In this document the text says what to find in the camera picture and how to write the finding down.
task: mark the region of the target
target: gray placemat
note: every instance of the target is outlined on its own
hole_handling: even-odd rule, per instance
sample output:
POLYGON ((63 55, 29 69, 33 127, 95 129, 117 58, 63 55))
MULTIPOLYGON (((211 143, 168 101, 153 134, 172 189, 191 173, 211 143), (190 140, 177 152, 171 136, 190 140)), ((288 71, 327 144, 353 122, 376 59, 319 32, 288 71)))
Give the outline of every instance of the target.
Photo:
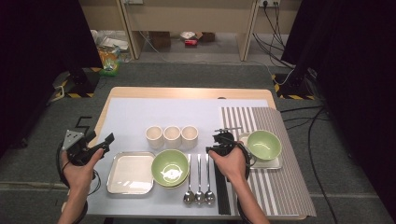
MULTIPOLYGON (((231 130, 235 138, 241 133, 267 130, 281 141, 283 166, 280 169, 254 169, 250 172, 248 183, 257 201, 270 216, 312 216, 316 211, 297 163, 283 119, 277 110, 269 107, 222 107, 221 117, 224 127, 241 129, 231 130)), ((236 195, 229 191, 230 203, 234 212, 236 195)))

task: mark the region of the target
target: spoon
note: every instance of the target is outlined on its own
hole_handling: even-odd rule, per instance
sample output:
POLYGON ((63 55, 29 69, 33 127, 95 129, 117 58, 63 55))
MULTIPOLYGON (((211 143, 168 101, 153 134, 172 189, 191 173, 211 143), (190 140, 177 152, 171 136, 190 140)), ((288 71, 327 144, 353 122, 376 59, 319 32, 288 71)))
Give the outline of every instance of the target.
POLYGON ((210 178, 209 178, 209 155, 206 154, 206 171, 207 171, 207 192, 205 193, 205 202, 212 204, 215 200, 215 194, 210 190, 210 178))
POLYGON ((195 194, 195 201, 198 204, 205 202, 205 195, 201 192, 201 154, 198 154, 198 191, 195 194))
POLYGON ((189 190, 187 190, 186 194, 184 194, 184 198, 183 201, 186 204, 191 204, 194 202, 195 200, 195 195, 194 193, 191 191, 191 154, 189 154, 189 190))

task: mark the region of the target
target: gray carpet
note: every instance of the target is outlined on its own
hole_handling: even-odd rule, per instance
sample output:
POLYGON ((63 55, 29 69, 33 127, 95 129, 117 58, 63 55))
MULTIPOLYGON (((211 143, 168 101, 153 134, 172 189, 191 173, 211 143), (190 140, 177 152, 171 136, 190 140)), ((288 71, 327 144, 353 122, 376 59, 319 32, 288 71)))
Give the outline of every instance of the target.
MULTIPOLYGON (((270 67, 273 73, 289 71, 270 67)), ((59 85, 64 75, 54 81, 59 85)), ((28 147, 9 149, 0 160, 0 223, 54 223, 60 215, 66 189, 60 184, 55 168, 55 152, 67 129, 89 126, 93 130, 111 89, 116 86, 191 87, 267 89, 276 107, 285 109, 321 105, 320 100, 285 100, 275 95, 266 67, 258 65, 215 65, 177 63, 123 63, 115 77, 101 77, 92 98, 64 98, 49 105, 28 138, 28 147), (39 187, 5 182, 38 182, 39 187)), ((300 164, 318 217, 298 223, 333 223, 329 206, 321 193, 308 151, 308 128, 318 109, 282 113, 290 141, 300 164)), ((361 168, 348 157, 347 150, 333 122, 326 113, 319 116, 311 131, 312 158, 318 177, 329 197, 339 223, 393 223, 375 195, 361 168)), ((83 223, 103 223, 103 217, 86 217, 83 223)), ((294 223, 274 221, 274 223, 294 223)))

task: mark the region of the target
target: bowl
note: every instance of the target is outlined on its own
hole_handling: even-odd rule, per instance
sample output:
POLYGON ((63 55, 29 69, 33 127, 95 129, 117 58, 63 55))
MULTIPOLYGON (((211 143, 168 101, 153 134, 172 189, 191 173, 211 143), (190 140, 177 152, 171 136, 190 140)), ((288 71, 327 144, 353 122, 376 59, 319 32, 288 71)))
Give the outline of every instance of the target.
POLYGON ((159 185, 175 188, 181 185, 189 174, 186 155, 177 149, 160 152, 151 164, 152 176, 159 185))
POLYGON ((265 130, 251 133, 247 138, 247 147, 253 156, 265 161, 277 158, 282 152, 279 138, 265 130))

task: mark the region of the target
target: white tray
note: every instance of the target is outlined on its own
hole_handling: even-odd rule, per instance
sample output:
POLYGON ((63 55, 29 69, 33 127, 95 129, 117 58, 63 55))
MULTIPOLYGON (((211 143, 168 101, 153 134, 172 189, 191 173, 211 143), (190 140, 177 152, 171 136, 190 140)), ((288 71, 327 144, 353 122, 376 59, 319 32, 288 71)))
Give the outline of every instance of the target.
MULTIPOLYGON (((248 145, 248 136, 250 133, 241 133, 238 136, 239 141, 242 141, 245 146, 248 145)), ((250 167, 250 169, 280 169, 283 165, 283 157, 282 153, 276 158, 271 161, 264 161, 261 159, 257 159, 256 163, 250 167)))
POLYGON ((118 194, 145 194, 153 186, 151 152, 121 152, 114 157, 107 190, 118 194))

